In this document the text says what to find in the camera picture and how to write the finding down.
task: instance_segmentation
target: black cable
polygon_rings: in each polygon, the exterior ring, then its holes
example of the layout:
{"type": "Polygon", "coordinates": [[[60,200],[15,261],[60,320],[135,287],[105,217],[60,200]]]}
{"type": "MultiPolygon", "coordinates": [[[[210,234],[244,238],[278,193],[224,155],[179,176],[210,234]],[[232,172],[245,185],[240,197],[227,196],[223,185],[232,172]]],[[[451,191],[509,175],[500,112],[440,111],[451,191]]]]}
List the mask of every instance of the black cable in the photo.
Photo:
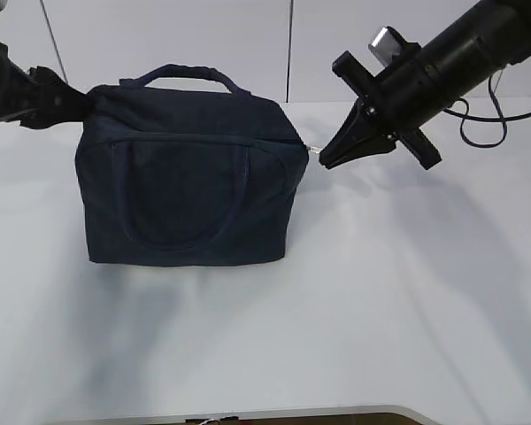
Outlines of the black cable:
{"type": "MultiPolygon", "coordinates": [[[[473,115],[464,115],[463,113],[454,112],[450,109],[445,109],[444,112],[448,113],[449,115],[452,115],[453,117],[466,119],[467,121],[490,122],[494,124],[499,124],[500,122],[502,122],[499,118],[474,117],[473,115]]],[[[531,118],[531,112],[524,113],[523,115],[516,115],[514,117],[506,117],[505,122],[523,121],[523,120],[528,120],[529,118],[531,118]]]]}
{"type": "MultiPolygon", "coordinates": [[[[500,74],[500,77],[497,80],[497,85],[499,84],[499,82],[500,82],[500,80],[501,80],[503,75],[504,75],[504,70],[502,70],[502,73],[500,74]]],[[[496,85],[495,89],[492,90],[492,88],[491,88],[493,79],[494,79],[493,75],[491,77],[489,77],[489,84],[488,84],[489,85],[489,95],[492,98],[492,100],[494,101],[494,104],[499,104],[499,102],[497,100],[497,97],[496,97],[497,85],[496,85]]],[[[459,99],[458,101],[462,102],[464,104],[467,103],[467,101],[465,102],[465,99],[459,99]]],[[[470,110],[470,105],[467,104],[466,105],[466,113],[454,112],[451,109],[445,109],[444,112],[448,113],[449,115],[451,115],[453,117],[457,117],[457,118],[460,118],[460,119],[465,120],[465,121],[490,122],[490,123],[493,123],[493,124],[498,124],[498,123],[503,123],[503,122],[507,123],[507,122],[523,121],[523,120],[528,120],[529,118],[531,118],[531,112],[524,113],[522,115],[515,115],[513,117],[504,117],[503,114],[502,114],[503,118],[502,117],[499,117],[499,118],[474,117],[473,115],[469,114],[469,110],[470,110]]]]}
{"type": "Polygon", "coordinates": [[[473,148],[493,149],[493,148],[500,146],[503,142],[505,142],[505,139],[507,138],[507,134],[508,134],[507,119],[505,118],[504,112],[502,111],[502,106],[499,104],[499,99],[496,96],[496,92],[493,86],[493,81],[494,81],[494,75],[490,76],[488,80],[489,98],[492,99],[492,102],[494,103],[494,106],[496,107],[496,112],[497,112],[497,116],[499,117],[499,122],[502,124],[502,127],[504,129],[504,135],[502,136],[502,140],[500,140],[498,143],[478,144],[470,140],[470,138],[466,135],[466,132],[464,130],[464,125],[466,124],[466,121],[468,120],[467,117],[470,114],[470,103],[464,98],[460,98],[458,100],[459,102],[462,102],[466,106],[466,114],[463,115],[462,122],[460,123],[460,137],[462,137],[462,140],[464,140],[466,144],[472,146],[473,148]]]}

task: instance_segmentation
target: bag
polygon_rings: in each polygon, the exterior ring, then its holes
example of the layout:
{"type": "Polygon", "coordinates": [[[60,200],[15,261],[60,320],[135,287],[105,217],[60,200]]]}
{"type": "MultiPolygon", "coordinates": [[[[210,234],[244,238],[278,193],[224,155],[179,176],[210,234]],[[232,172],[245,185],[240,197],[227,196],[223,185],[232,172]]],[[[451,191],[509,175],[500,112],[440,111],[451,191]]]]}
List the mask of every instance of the bag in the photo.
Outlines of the bag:
{"type": "Polygon", "coordinates": [[[75,164],[96,263],[241,266],[285,255],[308,152],[278,104],[212,68],[99,86],[75,164]],[[161,77],[231,93],[145,88],[161,77]]]}

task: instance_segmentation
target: bag handle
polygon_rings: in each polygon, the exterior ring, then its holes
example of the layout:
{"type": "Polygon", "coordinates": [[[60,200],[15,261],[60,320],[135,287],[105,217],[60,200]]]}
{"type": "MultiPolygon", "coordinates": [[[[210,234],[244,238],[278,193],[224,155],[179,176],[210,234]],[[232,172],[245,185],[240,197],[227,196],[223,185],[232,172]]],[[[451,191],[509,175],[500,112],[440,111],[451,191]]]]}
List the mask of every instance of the bag handle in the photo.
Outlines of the bag handle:
{"type": "Polygon", "coordinates": [[[129,166],[130,166],[130,142],[119,142],[112,146],[112,171],[114,188],[116,191],[116,202],[119,210],[119,219],[124,231],[130,241],[139,244],[150,251],[191,251],[204,248],[205,245],[216,241],[232,224],[236,215],[240,212],[242,201],[248,185],[248,175],[250,170],[250,157],[248,148],[235,146],[235,190],[232,204],[224,220],[216,227],[197,239],[183,243],[158,243],[151,241],[143,235],[136,227],[130,208],[129,198],[129,166]]]}
{"type": "Polygon", "coordinates": [[[206,66],[182,66],[168,64],[135,79],[122,79],[120,86],[139,89],[150,84],[158,78],[192,78],[196,80],[216,81],[224,84],[230,93],[234,95],[249,96],[248,90],[241,89],[232,80],[215,68],[206,66]]]}

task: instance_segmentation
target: white wall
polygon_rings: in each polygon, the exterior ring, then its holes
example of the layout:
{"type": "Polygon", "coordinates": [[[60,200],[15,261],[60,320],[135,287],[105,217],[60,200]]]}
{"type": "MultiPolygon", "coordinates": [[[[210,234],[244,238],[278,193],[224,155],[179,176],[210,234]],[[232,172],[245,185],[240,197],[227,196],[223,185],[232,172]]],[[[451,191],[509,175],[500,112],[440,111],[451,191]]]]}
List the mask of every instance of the white wall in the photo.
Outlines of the white wall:
{"type": "Polygon", "coordinates": [[[10,48],[10,59],[23,69],[47,66],[60,71],[39,0],[9,0],[0,12],[0,42],[10,48]]]}
{"type": "MultiPolygon", "coordinates": [[[[45,5],[77,89],[176,63],[214,66],[256,95],[286,99],[289,0],[46,0],[45,5]]],[[[194,87],[187,81],[165,86],[194,87]]]]}
{"type": "MultiPolygon", "coordinates": [[[[332,73],[349,50],[370,71],[380,64],[367,49],[379,27],[391,25],[409,41],[431,41],[477,0],[295,0],[290,73],[292,102],[350,100],[354,94],[332,73]]],[[[505,71],[498,93],[531,96],[531,59],[505,71]]],[[[482,86],[475,96],[486,96],[482,86]]]]}

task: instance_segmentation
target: white tabletop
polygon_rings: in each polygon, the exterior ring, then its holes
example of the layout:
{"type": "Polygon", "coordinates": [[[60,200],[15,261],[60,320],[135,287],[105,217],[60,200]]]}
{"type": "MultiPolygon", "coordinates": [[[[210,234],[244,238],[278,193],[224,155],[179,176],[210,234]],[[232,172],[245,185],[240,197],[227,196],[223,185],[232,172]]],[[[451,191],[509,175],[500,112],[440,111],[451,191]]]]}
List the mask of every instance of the white tabletop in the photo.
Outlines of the white tabletop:
{"type": "MultiPolygon", "coordinates": [[[[316,145],[349,108],[286,107],[316,145]]],[[[404,149],[332,172],[312,158],[283,261],[148,269],[87,260],[78,125],[0,125],[0,423],[531,425],[531,120],[495,151],[462,144],[450,117],[426,132],[445,159],[428,173],[404,149]]]]}

